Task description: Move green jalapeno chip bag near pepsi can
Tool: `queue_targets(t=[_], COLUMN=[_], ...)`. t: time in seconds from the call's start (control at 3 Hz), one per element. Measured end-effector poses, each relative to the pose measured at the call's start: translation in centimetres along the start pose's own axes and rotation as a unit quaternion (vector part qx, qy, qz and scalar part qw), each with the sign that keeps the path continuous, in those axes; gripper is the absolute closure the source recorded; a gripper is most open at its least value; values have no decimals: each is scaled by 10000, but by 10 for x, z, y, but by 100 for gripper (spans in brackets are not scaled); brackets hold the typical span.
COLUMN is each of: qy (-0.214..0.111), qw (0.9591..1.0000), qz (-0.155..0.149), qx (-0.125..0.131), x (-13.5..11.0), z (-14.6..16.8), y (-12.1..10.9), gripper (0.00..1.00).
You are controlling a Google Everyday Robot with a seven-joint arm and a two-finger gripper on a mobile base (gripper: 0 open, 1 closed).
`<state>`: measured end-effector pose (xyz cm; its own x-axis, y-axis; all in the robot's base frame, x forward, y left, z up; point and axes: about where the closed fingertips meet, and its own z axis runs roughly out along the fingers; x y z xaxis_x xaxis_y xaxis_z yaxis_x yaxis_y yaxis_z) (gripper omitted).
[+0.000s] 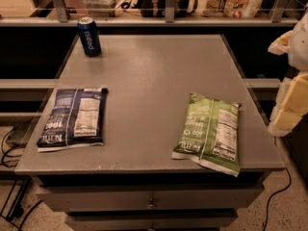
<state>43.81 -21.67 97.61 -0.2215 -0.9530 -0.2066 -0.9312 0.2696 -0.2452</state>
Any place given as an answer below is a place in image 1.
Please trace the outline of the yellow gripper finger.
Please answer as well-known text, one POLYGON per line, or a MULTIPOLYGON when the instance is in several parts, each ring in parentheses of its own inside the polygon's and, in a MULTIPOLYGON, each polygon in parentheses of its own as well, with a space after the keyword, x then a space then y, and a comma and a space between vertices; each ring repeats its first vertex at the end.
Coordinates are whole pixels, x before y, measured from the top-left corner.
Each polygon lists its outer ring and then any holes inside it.
POLYGON ((299 73, 291 80, 274 124, 283 130, 292 131, 308 114, 308 73, 299 73))
POLYGON ((285 77, 283 81, 280 83, 278 93, 275 98, 275 106, 273 107, 271 114, 270 114, 268 131, 274 137, 284 137, 288 134, 287 130, 278 128, 274 124, 274 121, 278 116, 278 112, 281 108, 282 102, 287 94, 290 84, 291 84, 291 79, 287 77, 285 77))

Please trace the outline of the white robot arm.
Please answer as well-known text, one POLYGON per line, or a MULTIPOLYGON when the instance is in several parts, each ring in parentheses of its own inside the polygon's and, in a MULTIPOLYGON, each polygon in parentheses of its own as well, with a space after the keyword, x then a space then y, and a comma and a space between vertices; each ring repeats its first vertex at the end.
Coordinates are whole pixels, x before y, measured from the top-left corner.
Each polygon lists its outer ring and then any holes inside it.
POLYGON ((292 31, 277 38, 268 51, 275 55, 287 53, 289 65, 299 71, 293 79, 283 79, 269 119, 269 133, 284 137, 308 114, 308 13, 292 31))

